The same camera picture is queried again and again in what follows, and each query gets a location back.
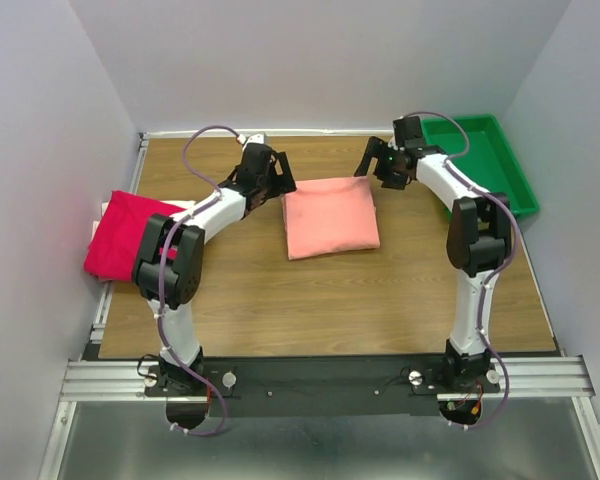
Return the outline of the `salmon pink t-shirt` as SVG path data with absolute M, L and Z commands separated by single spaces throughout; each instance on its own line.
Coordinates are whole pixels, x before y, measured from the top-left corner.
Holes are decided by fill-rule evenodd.
M 380 247 L 366 177 L 299 181 L 282 197 L 282 211 L 290 260 Z

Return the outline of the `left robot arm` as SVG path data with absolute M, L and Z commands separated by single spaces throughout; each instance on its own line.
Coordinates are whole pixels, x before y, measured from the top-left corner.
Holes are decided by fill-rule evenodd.
M 201 283 L 205 245 L 266 201 L 296 190 L 286 154 L 271 148 L 264 134 L 239 142 L 240 163 L 209 197 L 181 213 L 153 214 L 145 225 L 132 282 L 151 308 L 161 341 L 158 365 L 144 375 L 149 395 L 210 392 L 191 306 Z

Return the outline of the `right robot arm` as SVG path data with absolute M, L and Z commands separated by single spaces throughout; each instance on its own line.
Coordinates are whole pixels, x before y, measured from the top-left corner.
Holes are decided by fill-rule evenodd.
M 500 273 L 515 254 L 514 218 L 508 197 L 491 193 L 454 165 L 470 150 L 449 154 L 429 144 L 422 130 L 421 112 L 393 121 L 393 137 L 368 139 L 356 177 L 370 168 L 386 189 L 402 190 L 416 181 L 429 189 L 451 213 L 446 240 L 448 260 L 457 273 L 456 315 L 446 341 L 441 365 L 433 380 L 460 392 L 490 370 L 493 348 L 489 339 L 491 305 Z

